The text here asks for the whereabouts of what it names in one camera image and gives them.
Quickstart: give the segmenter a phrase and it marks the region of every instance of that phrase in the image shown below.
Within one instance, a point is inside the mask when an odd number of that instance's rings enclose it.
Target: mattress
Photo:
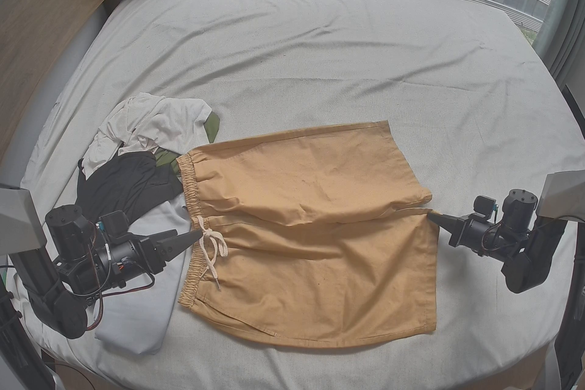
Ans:
[[[202,98],[216,141],[388,120],[429,204],[472,211],[550,172],[585,168],[585,142],[545,66],[505,13],[463,0],[125,0],[55,104],[22,185],[41,219],[74,202],[76,163],[106,115],[138,92]],[[516,295],[501,263],[438,245],[437,329],[379,346],[288,349],[225,335],[175,305],[163,347],[130,356],[67,340],[15,306],[43,348],[140,389],[445,389],[508,367],[555,336],[568,293],[569,223],[546,282]],[[55,255],[49,242],[48,249]],[[186,256],[183,277],[190,255]]]

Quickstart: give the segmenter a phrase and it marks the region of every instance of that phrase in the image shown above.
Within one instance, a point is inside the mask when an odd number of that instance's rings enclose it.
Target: wooden headboard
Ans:
[[[104,0],[0,0],[0,161],[41,79]]]

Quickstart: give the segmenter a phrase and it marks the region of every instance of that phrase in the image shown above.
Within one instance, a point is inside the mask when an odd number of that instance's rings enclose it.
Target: gray curtain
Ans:
[[[563,89],[585,53],[585,0],[552,0],[532,46]]]

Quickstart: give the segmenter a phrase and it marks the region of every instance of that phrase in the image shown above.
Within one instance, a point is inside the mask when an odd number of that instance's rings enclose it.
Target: drawstring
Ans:
[[[199,246],[201,247],[201,252],[203,252],[203,256],[205,257],[205,263],[207,263],[207,267],[205,267],[203,273],[201,273],[200,278],[202,278],[203,275],[205,275],[205,272],[207,270],[211,271],[211,275],[214,277],[215,283],[217,284],[218,289],[221,291],[221,286],[219,286],[218,281],[218,273],[215,270],[214,265],[215,260],[217,258],[218,250],[220,256],[222,257],[228,256],[228,245],[225,243],[225,240],[223,240],[223,236],[221,235],[221,233],[218,233],[217,231],[213,231],[211,229],[206,229],[205,226],[203,226],[203,218],[201,216],[197,216],[197,220],[199,221],[199,226],[203,231],[203,235],[199,239]],[[211,240],[211,243],[214,246],[214,256],[211,260],[209,259],[209,255],[207,254],[207,249],[205,249],[204,244],[205,239]]]

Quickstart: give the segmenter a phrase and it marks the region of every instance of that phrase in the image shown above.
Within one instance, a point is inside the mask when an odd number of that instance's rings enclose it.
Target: bed sheet wrinkle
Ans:
[[[242,14],[253,17],[230,23]],[[174,47],[218,18],[221,27]],[[315,36],[319,29],[330,32]],[[387,119],[432,207],[454,215],[480,193],[499,201],[513,185],[539,193],[548,172],[584,168],[585,142],[558,88],[498,10],[462,0],[124,0],[29,162],[23,185],[41,218],[75,200],[70,168],[115,105],[138,92],[205,100],[222,119],[217,141]],[[448,389],[555,335],[574,254],[574,230],[567,234],[549,279],[522,295],[493,281],[498,262],[441,235],[435,333],[347,353],[251,346],[175,306],[158,354],[132,358],[91,333],[67,342],[39,326],[25,297],[18,303],[35,341],[57,357],[135,388],[233,388],[226,376],[236,375],[243,388]]]

